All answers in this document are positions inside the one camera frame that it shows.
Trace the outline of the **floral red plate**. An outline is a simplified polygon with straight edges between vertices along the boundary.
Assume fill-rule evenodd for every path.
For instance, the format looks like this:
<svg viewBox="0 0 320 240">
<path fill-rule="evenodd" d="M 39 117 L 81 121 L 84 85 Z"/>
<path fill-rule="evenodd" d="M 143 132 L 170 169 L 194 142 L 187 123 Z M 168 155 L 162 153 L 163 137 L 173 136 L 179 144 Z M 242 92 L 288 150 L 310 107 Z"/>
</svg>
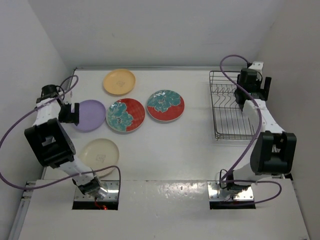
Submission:
<svg viewBox="0 0 320 240">
<path fill-rule="evenodd" d="M 172 122 L 178 119 L 185 110 L 183 97 L 173 91 L 162 89 L 154 92 L 146 102 L 149 115 L 161 122 Z"/>
<path fill-rule="evenodd" d="M 129 133 L 144 122 L 146 111 L 136 99 L 122 98 L 112 103 L 106 112 L 108 126 L 119 133 Z"/>
</svg>

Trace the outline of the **purple plate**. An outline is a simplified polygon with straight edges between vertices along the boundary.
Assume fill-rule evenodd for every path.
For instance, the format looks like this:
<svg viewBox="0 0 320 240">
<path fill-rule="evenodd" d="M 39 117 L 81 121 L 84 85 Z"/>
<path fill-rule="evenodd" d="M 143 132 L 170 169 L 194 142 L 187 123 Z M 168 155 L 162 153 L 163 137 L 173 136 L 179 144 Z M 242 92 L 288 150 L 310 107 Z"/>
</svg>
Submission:
<svg viewBox="0 0 320 240">
<path fill-rule="evenodd" d="M 77 131 L 87 133 L 99 128 L 106 119 L 106 108 L 98 100 L 88 99 L 79 103 L 79 124 L 73 124 Z"/>
</svg>

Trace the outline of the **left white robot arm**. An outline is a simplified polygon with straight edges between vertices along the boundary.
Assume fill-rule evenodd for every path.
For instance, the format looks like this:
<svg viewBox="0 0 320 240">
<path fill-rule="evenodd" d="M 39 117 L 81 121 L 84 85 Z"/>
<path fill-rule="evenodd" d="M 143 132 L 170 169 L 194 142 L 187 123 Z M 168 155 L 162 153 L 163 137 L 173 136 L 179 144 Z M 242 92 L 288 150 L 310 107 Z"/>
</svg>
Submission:
<svg viewBox="0 0 320 240">
<path fill-rule="evenodd" d="M 63 123 L 79 124 L 80 105 L 64 100 L 64 92 L 49 84 L 41 89 L 36 100 L 36 120 L 24 135 L 38 162 L 65 172 L 83 195 L 104 199 L 108 190 L 93 172 L 77 156 L 76 148 L 63 128 Z"/>
</svg>

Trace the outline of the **cream plate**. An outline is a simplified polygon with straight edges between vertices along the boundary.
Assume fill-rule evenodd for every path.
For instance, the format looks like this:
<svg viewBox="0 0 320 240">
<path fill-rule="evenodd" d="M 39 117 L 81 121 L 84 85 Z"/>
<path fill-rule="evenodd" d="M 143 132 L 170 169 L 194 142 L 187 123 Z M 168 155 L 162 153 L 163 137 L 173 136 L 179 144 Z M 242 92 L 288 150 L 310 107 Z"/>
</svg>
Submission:
<svg viewBox="0 0 320 240">
<path fill-rule="evenodd" d="M 118 146 L 110 139 L 97 138 L 88 142 L 77 155 L 92 170 L 117 165 L 120 157 Z"/>
</svg>

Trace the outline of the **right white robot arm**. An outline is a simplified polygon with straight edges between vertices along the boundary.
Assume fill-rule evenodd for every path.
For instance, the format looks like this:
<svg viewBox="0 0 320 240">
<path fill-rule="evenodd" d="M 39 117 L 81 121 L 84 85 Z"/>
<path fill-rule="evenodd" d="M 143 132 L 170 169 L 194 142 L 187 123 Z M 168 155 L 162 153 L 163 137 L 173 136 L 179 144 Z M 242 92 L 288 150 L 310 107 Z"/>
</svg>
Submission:
<svg viewBox="0 0 320 240">
<path fill-rule="evenodd" d="M 267 108 L 271 80 L 251 67 L 243 68 L 237 76 L 235 101 L 255 133 L 249 163 L 232 167 L 219 178 L 219 186 L 233 194 L 267 177 L 291 172 L 297 137 L 280 127 Z"/>
</svg>

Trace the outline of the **yellow plate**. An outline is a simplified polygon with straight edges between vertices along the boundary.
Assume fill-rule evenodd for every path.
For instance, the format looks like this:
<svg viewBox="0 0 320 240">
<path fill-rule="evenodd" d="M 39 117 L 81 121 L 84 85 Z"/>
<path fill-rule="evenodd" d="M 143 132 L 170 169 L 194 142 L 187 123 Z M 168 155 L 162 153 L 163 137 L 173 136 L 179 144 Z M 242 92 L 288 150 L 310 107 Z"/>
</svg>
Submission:
<svg viewBox="0 0 320 240">
<path fill-rule="evenodd" d="M 127 69 L 115 69 L 104 77 L 102 84 L 109 94 L 122 96 L 134 89 L 136 77 Z"/>
</svg>

